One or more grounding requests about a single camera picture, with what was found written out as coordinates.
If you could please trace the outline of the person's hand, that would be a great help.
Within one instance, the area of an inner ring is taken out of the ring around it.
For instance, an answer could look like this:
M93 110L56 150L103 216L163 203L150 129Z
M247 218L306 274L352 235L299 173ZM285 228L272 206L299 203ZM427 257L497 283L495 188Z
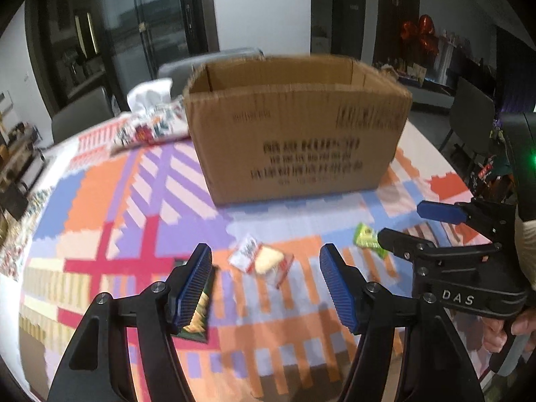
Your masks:
M490 353L500 352L506 341L507 333L504 329L503 320L481 318L483 324L483 346ZM535 349L536 311L528 309L523 311L511 325L511 332L515 336L529 335L525 351Z

